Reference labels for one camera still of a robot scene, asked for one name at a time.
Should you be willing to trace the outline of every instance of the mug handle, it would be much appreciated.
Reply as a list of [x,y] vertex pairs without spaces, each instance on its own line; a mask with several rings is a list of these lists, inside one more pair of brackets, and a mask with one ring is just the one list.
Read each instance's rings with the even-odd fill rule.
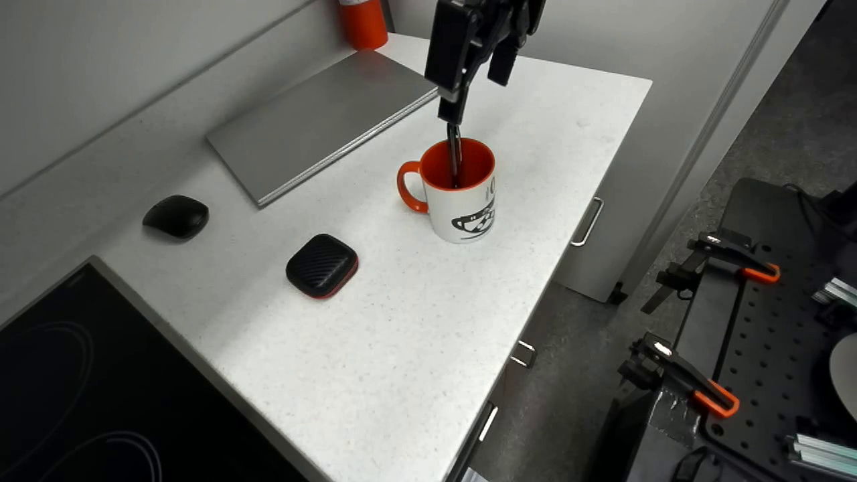
[[400,187],[400,195],[402,201],[419,213],[419,215],[427,215],[428,213],[428,205],[427,201],[419,201],[407,187],[404,187],[404,177],[407,174],[420,174],[420,165],[419,162],[407,162],[400,166],[400,174],[398,174],[398,187]]

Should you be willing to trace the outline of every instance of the cabinet handle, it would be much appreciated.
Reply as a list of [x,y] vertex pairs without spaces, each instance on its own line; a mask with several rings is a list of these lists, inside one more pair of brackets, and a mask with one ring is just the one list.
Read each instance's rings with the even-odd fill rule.
[[594,232],[594,226],[597,226],[597,220],[601,220],[604,213],[605,213],[605,201],[597,199],[597,195],[593,195],[593,205],[586,207],[584,220],[582,220],[582,226],[574,232],[574,237],[570,237],[568,245],[576,246],[576,249],[586,246],[586,245],[590,245],[590,237],[593,237],[593,232]]

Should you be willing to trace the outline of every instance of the mug logo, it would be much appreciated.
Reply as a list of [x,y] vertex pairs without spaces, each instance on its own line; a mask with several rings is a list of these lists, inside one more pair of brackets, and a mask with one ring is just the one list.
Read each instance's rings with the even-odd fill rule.
[[463,234],[489,234],[490,226],[494,226],[494,201],[482,210],[482,213],[474,213],[474,215],[467,215],[467,217],[455,217],[454,226]]

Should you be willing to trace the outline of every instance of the black stovetop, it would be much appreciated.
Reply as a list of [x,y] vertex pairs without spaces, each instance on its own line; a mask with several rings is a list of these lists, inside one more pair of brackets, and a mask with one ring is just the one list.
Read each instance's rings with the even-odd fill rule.
[[304,477],[87,265],[0,331],[0,482],[79,481]]

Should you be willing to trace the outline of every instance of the mug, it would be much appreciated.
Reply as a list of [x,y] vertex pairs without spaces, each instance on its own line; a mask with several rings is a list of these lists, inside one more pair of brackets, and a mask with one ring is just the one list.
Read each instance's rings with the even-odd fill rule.
[[[427,201],[416,199],[404,177],[419,174],[427,186]],[[494,229],[497,217],[497,159],[489,145],[477,139],[462,139],[462,174],[458,186],[451,170],[451,145],[431,145],[420,162],[400,166],[398,187],[402,201],[428,215],[438,237],[448,241],[481,238]]]

